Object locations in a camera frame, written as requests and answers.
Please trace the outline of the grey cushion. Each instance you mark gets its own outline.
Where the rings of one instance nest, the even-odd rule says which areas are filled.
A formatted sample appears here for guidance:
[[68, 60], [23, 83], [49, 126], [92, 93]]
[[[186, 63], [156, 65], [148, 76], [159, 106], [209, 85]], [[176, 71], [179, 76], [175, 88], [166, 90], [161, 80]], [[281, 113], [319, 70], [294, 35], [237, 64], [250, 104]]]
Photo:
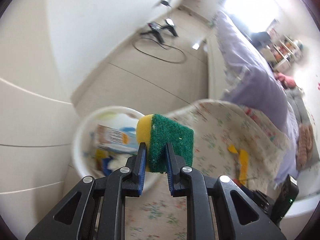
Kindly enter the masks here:
[[308, 116], [308, 112], [303, 102], [303, 94], [299, 88], [294, 89], [286, 89], [285, 90], [287, 101], [291, 105], [293, 112], [295, 114], [297, 123], [309, 125], [310, 119]]

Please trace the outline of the floral beige bed cover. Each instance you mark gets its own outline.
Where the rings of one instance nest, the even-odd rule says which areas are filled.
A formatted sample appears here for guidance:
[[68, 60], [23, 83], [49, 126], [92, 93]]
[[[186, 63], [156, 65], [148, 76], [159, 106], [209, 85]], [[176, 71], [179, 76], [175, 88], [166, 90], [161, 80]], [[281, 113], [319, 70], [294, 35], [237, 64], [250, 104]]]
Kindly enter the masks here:
[[[200, 100], [167, 114], [194, 132], [193, 167], [204, 175], [236, 178], [236, 155], [245, 150], [247, 187], [262, 192], [274, 181], [290, 141], [261, 111], [217, 100]], [[127, 198], [126, 239], [186, 239], [186, 199], [170, 195], [167, 175], [138, 198]]]

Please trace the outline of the yellow white torn wrapper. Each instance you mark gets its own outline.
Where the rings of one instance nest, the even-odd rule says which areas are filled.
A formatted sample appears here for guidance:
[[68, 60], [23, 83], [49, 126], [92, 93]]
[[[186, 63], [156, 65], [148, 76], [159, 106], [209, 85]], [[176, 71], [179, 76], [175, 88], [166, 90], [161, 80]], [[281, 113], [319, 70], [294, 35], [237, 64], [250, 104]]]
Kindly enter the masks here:
[[235, 160], [235, 176], [234, 181], [238, 185], [246, 185], [248, 181], [248, 165], [249, 154], [244, 149], [236, 149], [233, 144], [230, 144], [227, 150], [234, 156]]

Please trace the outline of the green yellow scrub sponge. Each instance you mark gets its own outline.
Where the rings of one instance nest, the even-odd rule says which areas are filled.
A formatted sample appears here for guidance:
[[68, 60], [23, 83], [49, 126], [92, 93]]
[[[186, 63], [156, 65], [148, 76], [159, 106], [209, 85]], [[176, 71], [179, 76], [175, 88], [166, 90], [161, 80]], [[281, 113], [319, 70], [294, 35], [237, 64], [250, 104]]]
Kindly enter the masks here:
[[136, 140], [139, 144], [146, 144], [149, 172], [166, 172], [164, 147], [167, 143], [172, 144], [175, 154], [182, 156], [188, 166], [193, 164], [193, 130], [160, 114], [150, 114], [139, 119]]

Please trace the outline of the pink stuffed toy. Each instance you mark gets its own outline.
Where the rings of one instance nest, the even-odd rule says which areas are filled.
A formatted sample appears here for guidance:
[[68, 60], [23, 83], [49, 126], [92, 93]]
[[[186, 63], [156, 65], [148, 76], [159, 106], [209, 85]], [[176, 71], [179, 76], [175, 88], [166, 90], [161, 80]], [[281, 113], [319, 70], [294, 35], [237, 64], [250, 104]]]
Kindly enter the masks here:
[[274, 78], [281, 83], [284, 89], [294, 89], [297, 86], [292, 77], [284, 75], [283, 73], [274, 73]]

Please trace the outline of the black device on floor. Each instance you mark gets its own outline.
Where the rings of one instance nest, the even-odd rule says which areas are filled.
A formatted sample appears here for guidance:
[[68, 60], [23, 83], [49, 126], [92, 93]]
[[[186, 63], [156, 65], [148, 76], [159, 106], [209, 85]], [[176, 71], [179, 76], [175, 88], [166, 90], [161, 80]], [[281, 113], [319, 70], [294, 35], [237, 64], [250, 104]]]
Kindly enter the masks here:
[[164, 40], [161, 36], [161, 30], [163, 29], [162, 26], [156, 22], [150, 22], [147, 25], [150, 28], [150, 30], [144, 31], [140, 33], [140, 35], [153, 35], [158, 41], [158, 43], [163, 44]]

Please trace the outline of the light blue brown carton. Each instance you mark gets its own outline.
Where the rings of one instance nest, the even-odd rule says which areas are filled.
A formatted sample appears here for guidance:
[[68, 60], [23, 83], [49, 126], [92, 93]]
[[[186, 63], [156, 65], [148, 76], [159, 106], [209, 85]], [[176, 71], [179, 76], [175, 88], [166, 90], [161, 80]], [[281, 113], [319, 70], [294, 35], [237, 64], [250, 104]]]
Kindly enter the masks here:
[[101, 150], [121, 154], [136, 154], [138, 144], [136, 134], [125, 129], [115, 129], [98, 125], [94, 132], [93, 145]]

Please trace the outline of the white shelf with items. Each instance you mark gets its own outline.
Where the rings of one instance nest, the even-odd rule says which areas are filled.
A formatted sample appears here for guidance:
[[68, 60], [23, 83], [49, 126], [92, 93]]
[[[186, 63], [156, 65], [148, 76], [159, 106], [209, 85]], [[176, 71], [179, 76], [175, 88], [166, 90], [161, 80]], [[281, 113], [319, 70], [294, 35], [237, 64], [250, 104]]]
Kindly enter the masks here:
[[274, 72], [286, 72], [295, 62], [302, 59], [303, 45], [299, 40], [293, 40], [287, 35], [277, 32], [279, 21], [274, 19], [266, 32], [270, 35], [270, 42], [261, 49], [261, 54]]

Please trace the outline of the white plastic trash bin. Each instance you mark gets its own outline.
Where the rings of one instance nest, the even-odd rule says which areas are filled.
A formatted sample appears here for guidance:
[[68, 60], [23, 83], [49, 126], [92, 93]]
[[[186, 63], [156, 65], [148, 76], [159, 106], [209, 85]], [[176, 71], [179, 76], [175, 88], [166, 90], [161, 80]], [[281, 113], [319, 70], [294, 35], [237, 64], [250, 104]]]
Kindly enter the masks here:
[[123, 106], [103, 107], [86, 116], [72, 143], [72, 162], [79, 177], [102, 178], [136, 155], [136, 126], [143, 116]]

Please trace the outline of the purple blanket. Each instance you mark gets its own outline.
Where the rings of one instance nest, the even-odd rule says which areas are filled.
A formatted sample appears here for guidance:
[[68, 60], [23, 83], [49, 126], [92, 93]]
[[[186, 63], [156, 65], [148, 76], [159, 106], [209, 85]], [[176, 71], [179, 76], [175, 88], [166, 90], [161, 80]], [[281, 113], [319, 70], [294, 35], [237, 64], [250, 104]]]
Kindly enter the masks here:
[[217, 14], [217, 42], [226, 67], [230, 85], [223, 100], [262, 111], [289, 139], [289, 148], [280, 158], [274, 182], [284, 182], [288, 175], [296, 178], [298, 124], [284, 89], [259, 51], [223, 11]]

